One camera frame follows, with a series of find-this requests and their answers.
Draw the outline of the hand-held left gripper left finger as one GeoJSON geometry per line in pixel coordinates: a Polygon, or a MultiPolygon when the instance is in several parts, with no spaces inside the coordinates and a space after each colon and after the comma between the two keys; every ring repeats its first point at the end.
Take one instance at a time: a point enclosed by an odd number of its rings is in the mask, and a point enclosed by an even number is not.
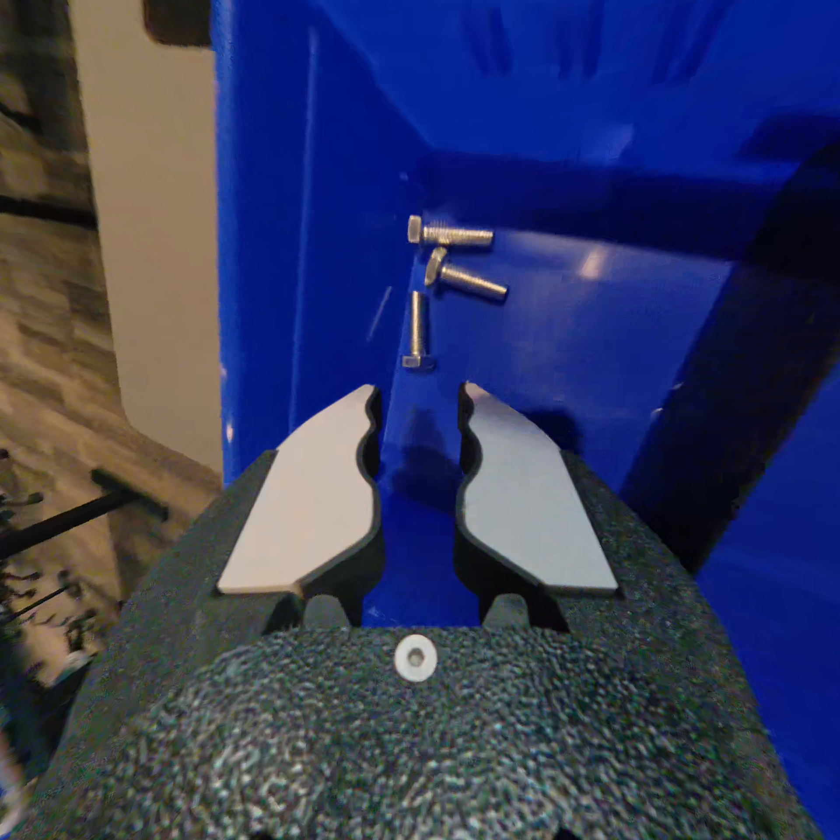
{"type": "Polygon", "coordinates": [[[351,624],[382,578],[382,394],[361,385],[277,448],[219,579],[223,595],[328,595],[351,624]]]}

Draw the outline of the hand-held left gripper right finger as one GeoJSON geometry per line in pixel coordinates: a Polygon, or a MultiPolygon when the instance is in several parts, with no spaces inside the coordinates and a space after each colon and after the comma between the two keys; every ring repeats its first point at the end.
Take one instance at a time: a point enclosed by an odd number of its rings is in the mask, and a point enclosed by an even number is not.
{"type": "Polygon", "coordinates": [[[474,382],[458,389],[460,468],[454,567],[487,610],[520,595],[613,598],[620,584],[565,464],[536,423],[474,382]]]}

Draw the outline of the blue plastic bin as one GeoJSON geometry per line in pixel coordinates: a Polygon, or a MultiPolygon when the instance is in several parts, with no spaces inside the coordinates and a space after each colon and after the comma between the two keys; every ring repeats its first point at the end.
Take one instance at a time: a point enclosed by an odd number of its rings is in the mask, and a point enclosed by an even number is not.
{"type": "Polygon", "coordinates": [[[838,838],[838,2],[212,2],[225,484],[382,393],[373,626],[467,623],[473,381],[691,571],[838,838]],[[426,288],[421,215],[495,232],[426,288]],[[402,366],[413,291],[430,372],[402,366]]]}

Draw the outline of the silver hex bolt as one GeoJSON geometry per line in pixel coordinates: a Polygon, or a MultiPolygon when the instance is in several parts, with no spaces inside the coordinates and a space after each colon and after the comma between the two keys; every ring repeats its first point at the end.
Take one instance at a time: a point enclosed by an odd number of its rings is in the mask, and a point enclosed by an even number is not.
{"type": "Polygon", "coordinates": [[[503,302],[508,297],[507,286],[452,264],[444,246],[432,250],[424,272],[424,285],[426,288],[452,287],[490,301],[503,302]]]}
{"type": "Polygon", "coordinates": [[[443,220],[411,215],[407,220],[407,241],[422,248],[443,247],[464,249],[490,249],[495,232],[479,227],[461,227],[443,220]]]}
{"type": "Polygon", "coordinates": [[[430,372],[435,361],[428,347],[427,296],[418,290],[411,294],[409,324],[408,351],[402,356],[402,367],[430,372]]]}

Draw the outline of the black chair base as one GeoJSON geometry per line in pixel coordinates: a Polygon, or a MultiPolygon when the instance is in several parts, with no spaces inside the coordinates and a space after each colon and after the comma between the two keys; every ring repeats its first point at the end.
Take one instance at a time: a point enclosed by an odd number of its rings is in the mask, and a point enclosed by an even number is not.
{"type": "Polygon", "coordinates": [[[90,477],[101,490],[100,496],[25,528],[12,528],[2,532],[1,560],[6,561],[69,530],[126,506],[140,506],[147,514],[161,522],[167,522],[169,519],[170,510],[163,502],[108,471],[93,469],[90,477]]]}

